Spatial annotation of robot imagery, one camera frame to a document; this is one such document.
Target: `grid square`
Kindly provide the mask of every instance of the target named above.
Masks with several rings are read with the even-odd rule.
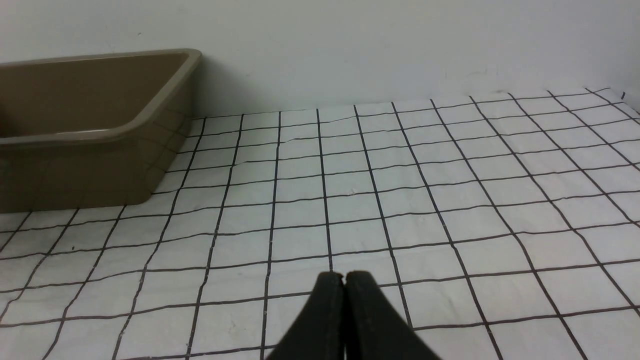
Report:
[[[464,275],[456,252],[450,245],[400,249],[395,250],[394,255],[403,282]]]
[[[229,166],[234,160],[235,149],[204,150],[196,151],[193,155],[191,168],[224,167]]]
[[[633,166],[588,170],[587,174],[605,192],[640,190],[640,170]]]
[[[198,234],[213,234],[216,231],[220,209],[203,209],[192,213],[171,216],[163,240],[186,238]]]
[[[355,114],[348,116],[350,117],[320,123],[320,134],[323,137],[359,134],[360,128]]]
[[[280,113],[280,118],[282,120],[282,126],[317,123],[317,115],[315,110],[282,111]]]
[[[327,196],[353,195],[373,192],[371,174],[368,170],[324,177]]]
[[[396,115],[381,114],[371,116],[359,116],[360,127],[363,133],[371,133],[373,131],[390,131],[400,129]]]
[[[345,254],[333,257],[333,271],[346,274],[354,270],[368,271],[378,285],[397,282],[394,264],[389,251]]]
[[[496,359],[484,326],[426,329],[416,332],[442,359]]]
[[[633,221],[640,221],[640,193],[618,193],[611,195],[611,199]]]
[[[189,341],[192,307],[136,314],[122,336],[119,358],[182,354]]]
[[[376,188],[379,192],[397,188],[419,188],[424,186],[420,172],[415,166],[390,167],[373,170]]]
[[[242,120],[242,129],[251,130],[262,127],[278,127],[278,113],[245,114]]]
[[[509,232],[492,208],[450,211],[442,218],[453,241],[505,235]]]
[[[496,136],[495,131],[486,121],[466,122],[462,124],[449,124],[447,129],[455,140],[486,138]]]
[[[470,166],[480,180],[502,179],[505,177],[525,176],[527,173],[513,155],[494,158],[471,159]]]
[[[539,276],[561,313],[628,305],[598,267],[545,271]]]
[[[491,331],[505,359],[581,359],[558,319],[501,323]]]
[[[276,174],[275,161],[263,161],[260,163],[242,163],[234,166],[231,175],[232,184],[251,183],[254,181],[273,180]]]
[[[591,253],[573,231],[550,234],[519,234],[534,268],[594,264]]]
[[[415,127],[405,130],[404,133],[412,145],[451,141],[451,136],[449,136],[447,128],[443,125]]]
[[[543,130],[567,129],[569,127],[579,127],[584,125],[570,112],[533,115],[531,118]]]
[[[270,204],[273,202],[273,186],[273,181],[231,185],[225,206]]]
[[[292,177],[316,176],[322,174],[320,157],[288,159],[278,162],[278,179],[290,179]]]
[[[608,104],[607,101],[601,99],[597,95],[589,95],[592,96],[593,102],[588,106]],[[574,114],[588,125],[606,124],[608,122],[628,119],[628,116],[616,109],[615,106],[591,107],[588,109],[577,110]]]
[[[232,234],[269,229],[271,227],[271,208],[272,205],[225,208],[222,212],[218,233]]]
[[[618,224],[627,220],[604,196],[561,199],[554,204],[573,227]]]
[[[381,136],[386,134],[387,133],[371,133],[371,134],[366,134],[365,136],[374,136],[374,135]],[[322,138],[321,141],[322,141],[323,156],[326,156],[329,154],[336,154],[338,152],[364,151],[364,149],[362,148],[362,139],[360,138],[360,134],[339,136],[335,138]]]
[[[285,260],[306,256],[327,255],[326,226],[314,226],[273,231],[271,259]]]
[[[184,181],[186,188],[194,186],[223,186],[229,180],[230,167],[190,170]]]
[[[428,109],[421,111],[413,111],[411,112],[401,112],[400,108],[402,106],[398,106],[400,103],[396,103],[396,108],[398,109],[398,117],[400,118],[400,122],[402,123],[403,128],[408,129],[411,127],[417,126],[428,126],[441,124],[440,118],[435,110],[431,109],[431,101],[426,101],[424,103],[424,107],[420,106],[420,109]]]
[[[308,298],[308,295],[302,295],[269,299],[265,344],[277,345],[280,342],[302,311]]]
[[[565,105],[570,110],[576,109],[584,109],[590,106],[599,106],[599,105],[607,105],[608,102],[603,100],[601,97],[595,94],[578,94],[578,95],[570,95],[570,96],[561,96],[556,98],[559,102]],[[599,108],[592,108],[588,110],[600,110],[610,108],[610,106],[604,106]],[[606,113],[595,113],[599,115],[607,115]]]
[[[233,236],[218,236],[211,256],[211,266],[232,266],[267,261],[268,254],[268,230]]]
[[[530,115],[566,111],[562,105],[558,104],[558,102],[551,97],[544,99],[520,99],[518,100],[518,104]]]
[[[296,139],[317,139],[318,126],[317,124],[307,124],[299,126],[282,127],[280,129],[280,146],[283,143],[290,142]]]
[[[402,213],[432,213],[433,202],[426,188],[398,189],[378,194],[386,217]]]
[[[280,143],[278,156],[283,160],[320,156],[320,145],[318,144],[318,139],[296,139]]]
[[[404,285],[403,288],[415,327],[482,321],[464,279],[418,282]]]
[[[514,232],[530,233],[567,230],[568,226],[556,209],[547,202],[510,205],[498,208]]]
[[[633,163],[640,161],[640,140],[617,143],[613,147],[620,151],[629,161]]]
[[[364,152],[331,154],[323,156],[325,174],[368,170],[367,156]]]
[[[260,346],[262,308],[262,300],[202,306],[198,314],[191,352]]]
[[[324,195],[322,180],[321,176],[280,179],[276,190],[276,201],[322,198]]]
[[[513,236],[460,243],[456,247],[469,274],[496,274],[531,269],[522,248]]]
[[[492,138],[460,140],[457,142],[467,158],[507,155],[511,151],[498,136]]]
[[[177,241],[163,241],[147,268],[174,269],[206,266],[211,238],[212,236],[209,235],[200,235]]]
[[[483,181],[482,184],[496,205],[521,204],[546,199],[536,183],[528,177]]]
[[[43,256],[27,256],[0,261],[0,274],[11,274],[11,276],[0,277],[0,291],[19,289],[27,284],[31,272],[36,267]]]
[[[440,211],[491,205],[477,181],[466,184],[432,186],[431,195]]]
[[[155,247],[155,245],[144,245],[138,247],[120,247],[115,249],[107,249],[100,257],[98,265],[93,269],[93,274],[91,275],[90,279],[96,280],[123,272],[142,270],[145,267],[145,263],[149,259],[149,256],[151,256],[151,254],[153,253]],[[84,274],[76,274],[74,272],[75,276],[66,277],[66,282],[83,281],[88,274],[89,269],[87,269]]]
[[[534,176],[550,199],[596,195],[600,190],[581,171]]]
[[[275,143],[239,147],[236,154],[236,164],[246,163],[247,161],[276,160],[277,149],[278,144]]]
[[[277,141],[277,128],[244,130],[240,136],[240,146],[263,145]]]
[[[421,164],[420,168],[422,169],[427,184],[430,186],[476,179],[465,160],[448,163]]]
[[[203,120],[204,128],[198,121],[191,122],[190,136],[199,135],[203,131],[204,135],[227,133],[229,131],[240,130],[240,116],[216,117]]]
[[[47,256],[33,274],[29,285],[40,286],[84,281],[93,268],[98,255],[99,251],[91,251]]]
[[[157,307],[195,304],[205,270],[148,272],[145,275],[136,311]]]
[[[276,204],[274,226],[319,225],[325,223],[323,200],[299,200]]]
[[[160,239],[164,225],[168,217],[144,217],[121,219],[113,229],[107,246],[139,245],[144,243],[155,243]],[[102,247],[100,240],[104,243],[107,237],[96,241],[93,249]]]
[[[502,138],[513,151],[519,153],[557,149],[543,133],[505,135]]]
[[[329,230],[334,254],[379,250],[388,246],[382,220],[331,224]]]
[[[121,317],[65,322],[49,358],[82,359],[87,354],[93,354],[96,360],[110,359],[126,319]]]
[[[345,222],[380,217],[378,201],[374,194],[355,194],[352,196],[330,197],[326,201],[330,222]],[[318,218],[324,218],[323,212]]]
[[[526,133],[539,131],[537,125],[528,117],[506,117],[489,120],[500,135],[511,135],[514,133]]]
[[[577,129],[552,130],[547,134],[560,148],[600,145],[604,142],[588,127]]]
[[[267,264],[212,269],[202,289],[202,302],[262,297],[265,276],[267,276]]]
[[[633,310],[572,316],[566,319],[590,359],[633,359],[640,354],[640,320]]]
[[[371,168],[385,168],[397,165],[413,165],[415,160],[407,147],[391,149],[369,150]]]
[[[387,218],[386,223],[394,247],[449,241],[436,214],[402,215]]]
[[[640,229],[634,224],[578,230],[600,261],[640,258]]]
[[[415,157],[420,163],[462,159],[462,154],[453,142],[413,145],[412,149]]]
[[[328,258],[272,263],[269,295],[311,291],[318,274],[325,271],[329,271]]]
[[[571,160],[560,150],[519,154],[518,159],[522,161],[527,170],[533,175],[578,170]]]
[[[508,118],[523,115],[522,110],[515,101],[484,102],[478,103],[478,107],[488,118]]]
[[[606,265],[605,268],[629,299],[640,305],[640,262]]]
[[[473,277],[471,283],[487,321],[555,313],[533,274]]]
[[[483,119],[483,116],[478,112],[475,105],[459,105],[450,108],[438,108],[442,122],[445,124],[455,124],[458,122],[470,122]]]
[[[568,149],[566,153],[581,168],[598,168],[628,164],[626,160],[608,145]]]
[[[141,273],[133,273],[86,283],[76,301],[69,307],[67,316],[116,316],[127,314],[131,310],[131,304],[138,291],[140,279]]]
[[[51,229],[19,231],[13,235],[2,251],[2,257],[25,256],[37,252],[46,254],[62,233],[62,227]]]
[[[79,288],[80,285],[67,285],[27,289],[6,308],[3,325],[59,319]]]

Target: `white floor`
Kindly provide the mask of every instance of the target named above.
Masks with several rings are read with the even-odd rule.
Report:
[[[0,359],[260,359],[354,269],[445,360],[637,359],[639,117],[574,89],[196,120],[145,204],[0,215]]]

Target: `floor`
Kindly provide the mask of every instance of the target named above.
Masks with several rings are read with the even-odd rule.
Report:
[[[0,215],[0,359],[260,359],[370,271],[446,359],[637,359],[640,120],[608,89],[195,120],[146,203]]]

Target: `black grid line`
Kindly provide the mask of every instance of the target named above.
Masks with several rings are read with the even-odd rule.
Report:
[[[373,169],[371,168],[371,161],[369,160],[369,153],[367,152],[367,144],[364,141],[364,134],[362,133],[362,126],[360,125],[360,117],[358,116],[358,109],[354,105],[353,111],[356,114],[356,121],[358,122],[358,130],[360,131],[360,139],[362,140],[362,149],[364,149],[365,158],[367,158],[367,167],[369,168],[369,176],[371,177],[371,185],[373,186],[373,192],[376,194],[376,202],[378,203],[378,211],[380,213],[380,218],[382,219],[382,228],[385,232],[385,238],[387,240],[387,247],[389,250],[389,256],[391,257],[391,262],[394,266],[394,272],[396,273],[396,280],[398,284],[402,282],[400,279],[400,271],[398,270],[398,264],[396,260],[396,256],[394,255],[394,248],[391,244],[391,238],[389,237],[389,230],[387,228],[387,222],[385,221],[384,211],[382,210],[382,203],[380,202],[380,195],[378,193],[378,187],[376,186],[376,179],[373,176]],[[400,299],[402,300],[402,305],[404,308],[404,316],[406,318],[406,323],[409,327],[412,327],[411,315],[409,313],[409,307],[406,303],[406,297],[404,296],[404,289],[402,286],[398,286],[400,292]]]
[[[329,255],[329,271],[333,271],[333,259],[331,257],[331,231],[329,229],[329,207],[326,196],[326,178],[324,175],[324,159],[322,152],[322,136],[320,132],[320,110],[316,109],[316,119],[318,123],[318,147],[320,150],[320,172],[322,176],[322,193],[324,201],[324,222],[326,223],[326,249]]]
[[[525,114],[527,113],[520,105],[520,103],[515,100],[516,105],[518,105],[518,107],[522,110],[522,112],[524,112]],[[536,126],[538,126],[540,129],[540,125],[532,118],[529,117],[529,120],[531,120]],[[611,197],[607,194],[607,192],[605,192],[604,190],[602,190],[602,188],[600,187],[600,185],[598,185],[598,183],[596,183],[596,181],[593,180],[593,178],[591,176],[589,176],[589,174],[587,174],[587,172],[584,171],[584,169],[580,168],[578,166],[578,164],[573,160],[573,158],[571,156],[569,156],[569,154],[566,153],[566,151],[564,149],[562,149],[557,143],[556,141],[549,136],[546,132],[544,132],[544,134],[547,136],[547,138],[560,150],[563,152],[563,154],[573,163],[573,165],[575,167],[577,167],[578,169],[581,169],[582,173],[593,183],[594,186],[596,186],[598,188],[598,190],[600,192],[602,192],[603,195],[605,195],[607,197],[607,199],[609,199],[609,201],[618,208],[618,210],[620,210],[620,212],[625,216],[625,218],[627,220],[629,220],[630,222],[634,223],[636,226],[638,226],[637,223],[633,222],[626,213],[622,212],[622,209],[620,209],[620,207],[611,199]],[[509,150],[511,150],[511,147],[509,146],[509,144],[502,138],[502,141],[504,142],[505,146],[509,147]],[[530,174],[529,169],[527,169],[524,164],[522,163],[522,161],[520,160],[520,158],[518,158],[516,156],[518,162],[520,163],[520,166],[522,166],[522,168],[524,168],[524,170]],[[569,227],[569,229],[571,229],[583,242],[583,244],[587,247],[587,249],[589,250],[589,252],[591,253],[591,256],[593,257],[593,259],[600,264],[600,259],[598,259],[598,256],[595,254],[595,252],[593,251],[593,249],[591,248],[591,246],[589,245],[589,243],[587,242],[587,240],[584,238],[584,236],[582,234],[580,234],[580,232],[576,231],[573,226],[571,225],[571,223],[569,223],[569,221],[566,219],[566,216],[564,215],[564,213],[560,210],[560,208],[557,207],[557,205],[555,204],[555,202],[552,202],[546,191],[540,186],[540,184],[538,184],[537,180],[535,180],[535,178],[533,178],[533,176],[531,177],[531,180],[536,184],[536,186],[540,189],[540,192],[545,196],[545,198],[549,201],[549,203],[551,204],[551,206],[553,206],[556,211],[558,212],[558,214],[560,215],[560,217],[563,219],[563,221],[565,222],[565,224],[567,225],[567,227]],[[607,278],[611,281],[611,283],[616,287],[616,289],[620,292],[620,294],[622,295],[622,297],[625,298],[625,300],[630,304],[630,305],[634,305],[634,303],[631,301],[631,299],[629,299],[628,295],[622,290],[622,288],[620,287],[620,285],[618,285],[618,283],[613,279],[613,276],[611,276],[611,274],[607,271],[607,269],[601,265],[600,269],[602,270],[602,272],[607,276]],[[640,311],[636,308],[636,313],[638,314],[638,316],[640,316]]]
[[[480,107],[476,104],[476,109],[478,110],[478,112],[480,113],[480,115],[482,115],[483,118],[486,118],[484,113],[482,112],[482,110],[480,110]],[[498,131],[495,129],[495,127],[493,126],[493,124],[491,124],[491,122],[489,120],[487,120],[487,123],[489,124],[489,126],[491,127],[491,129],[498,134]],[[511,146],[507,143],[507,141],[505,141],[505,139],[501,136],[500,139],[502,140],[502,143],[507,147],[507,149],[509,149],[509,152],[512,153],[512,155],[516,158],[516,160],[518,161],[518,163],[520,164],[520,166],[527,172],[527,175],[529,177],[529,179],[531,179],[532,181],[534,181],[534,183],[536,184],[536,186],[540,189],[540,191],[543,191],[542,187],[538,184],[538,182],[535,180],[535,178],[533,177],[533,175],[531,174],[531,172],[529,171],[528,168],[525,167],[525,165],[522,163],[522,160],[520,160],[520,158],[518,158],[517,156],[515,156],[513,154],[513,149],[511,148]],[[566,323],[566,321],[564,320],[563,315],[561,314],[560,310],[558,310],[558,306],[556,305],[556,302],[554,302],[554,300],[551,298],[551,295],[549,295],[549,291],[547,290],[547,288],[545,287],[544,283],[542,282],[542,279],[540,279],[540,276],[538,275],[538,272],[536,271],[536,267],[533,265],[533,261],[531,261],[531,256],[529,255],[529,252],[527,251],[527,248],[524,246],[524,244],[522,243],[522,240],[520,239],[520,237],[515,234],[515,232],[513,231],[513,228],[511,227],[511,225],[509,225],[509,223],[507,222],[507,220],[504,218],[504,216],[500,213],[500,211],[498,211],[498,208],[496,207],[493,199],[491,198],[491,195],[489,195],[489,192],[486,190],[486,188],[484,187],[484,184],[482,182],[480,182],[480,179],[478,178],[478,176],[476,175],[475,170],[473,169],[473,167],[471,166],[471,164],[469,162],[467,162],[467,166],[469,167],[469,170],[471,170],[471,172],[473,173],[473,175],[476,177],[476,179],[478,180],[478,183],[480,184],[480,187],[482,188],[484,194],[486,195],[487,199],[489,199],[489,202],[491,202],[491,205],[493,207],[493,209],[495,210],[495,214],[498,215],[498,217],[500,218],[500,220],[502,221],[502,223],[507,227],[507,229],[509,229],[509,233],[511,233],[511,235],[513,235],[514,239],[518,242],[518,245],[520,246],[520,248],[522,249],[522,253],[524,254],[525,258],[527,259],[527,262],[529,264],[529,268],[531,269],[533,276],[535,276],[536,281],[538,282],[538,285],[540,286],[540,288],[542,289],[542,292],[545,294],[545,297],[547,298],[547,301],[549,301],[549,304],[553,307],[554,312],[556,313],[556,315],[558,316],[558,318],[560,319],[560,322],[562,322],[562,325],[565,329],[565,331],[567,332],[567,335],[569,335],[569,338],[571,339],[571,341],[573,342],[573,345],[575,346],[575,348],[578,350],[578,353],[580,354],[580,356],[583,359],[587,359],[587,355],[584,353],[582,347],[580,346],[580,344],[578,343],[577,339],[575,338],[575,336],[573,335],[573,332],[571,331],[571,329],[569,328],[569,325]]]
[[[205,126],[205,122],[202,122],[202,128],[200,130],[200,134],[202,134],[204,132],[204,126]],[[200,139],[202,137],[198,138],[198,141],[196,143],[196,147],[198,146],[198,144],[200,143]],[[187,166],[187,170],[184,174],[184,177],[182,178],[182,184],[181,186],[184,186],[184,182],[187,179],[187,176],[189,175],[189,170],[191,169],[191,165],[193,164],[193,159],[195,158],[195,152],[191,155],[191,159],[189,161],[189,166]],[[127,319],[124,323],[124,325],[122,326],[122,330],[120,331],[120,334],[118,335],[118,340],[116,341],[116,345],[115,348],[113,350],[113,355],[111,356],[112,360],[116,360],[116,357],[118,356],[118,351],[120,350],[120,344],[122,342],[122,336],[124,335],[124,332],[127,330],[127,327],[129,326],[129,322],[131,321],[131,318],[133,316],[134,310],[136,309],[136,303],[138,301],[138,296],[140,295],[140,291],[142,290],[142,286],[145,283],[145,274],[147,272],[147,267],[149,266],[149,263],[151,262],[151,259],[153,259],[154,255],[156,254],[158,248],[160,247],[160,244],[162,243],[162,240],[164,238],[164,234],[167,230],[167,227],[169,226],[169,223],[171,222],[171,217],[173,215],[173,210],[175,209],[175,203],[178,200],[178,195],[180,194],[180,189],[178,189],[175,192],[175,196],[173,197],[173,203],[171,206],[171,213],[169,214],[169,216],[166,219],[166,222],[164,224],[163,230],[160,234],[160,237],[156,243],[156,247],[154,248],[153,252],[151,253],[151,255],[149,255],[147,262],[145,263],[145,266],[143,267],[142,270],[142,274],[140,275],[140,284],[138,285],[138,289],[136,290],[136,294],[133,296],[133,301],[131,303],[131,310],[129,312],[129,315],[127,316]]]
[[[262,307],[262,336],[260,339],[260,360],[264,359],[265,342],[267,339],[267,308],[269,296],[269,276],[271,276],[271,256],[273,255],[273,231],[276,221],[276,195],[278,190],[278,156],[280,155],[280,125],[282,112],[278,113],[278,146],[276,147],[276,164],[273,174],[273,205],[271,206],[271,227],[269,229],[269,252],[267,257],[267,275],[264,277],[264,304]]]
[[[234,151],[234,159],[231,162],[231,168],[229,169],[229,176],[227,178],[227,187],[225,188],[225,194],[223,195],[222,201],[220,202],[220,212],[218,213],[216,230],[214,231],[214,235],[211,238],[211,246],[209,247],[209,255],[207,257],[207,266],[204,272],[204,279],[202,281],[202,285],[200,285],[200,288],[198,289],[198,297],[196,299],[196,306],[193,311],[193,323],[191,325],[191,332],[189,333],[189,342],[187,343],[187,354],[185,356],[185,360],[189,360],[189,358],[191,357],[191,347],[193,346],[193,338],[196,333],[196,326],[198,325],[198,314],[200,313],[200,303],[202,301],[202,292],[204,290],[204,287],[207,285],[207,281],[209,280],[209,272],[211,271],[211,258],[213,257],[213,248],[216,246],[216,239],[218,238],[218,230],[220,229],[220,222],[222,221],[222,213],[224,212],[225,201],[227,201],[227,195],[229,193],[229,184],[231,183],[231,177],[233,176],[233,173],[234,173],[234,164],[236,163],[236,158],[238,155],[238,145],[240,144],[240,139],[242,137],[243,120],[244,120],[244,115],[240,116],[240,130],[238,132],[236,150]]]

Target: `brown plastic tub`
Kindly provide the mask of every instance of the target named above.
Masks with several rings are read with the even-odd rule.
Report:
[[[0,65],[0,212],[146,201],[191,127],[177,49]]]

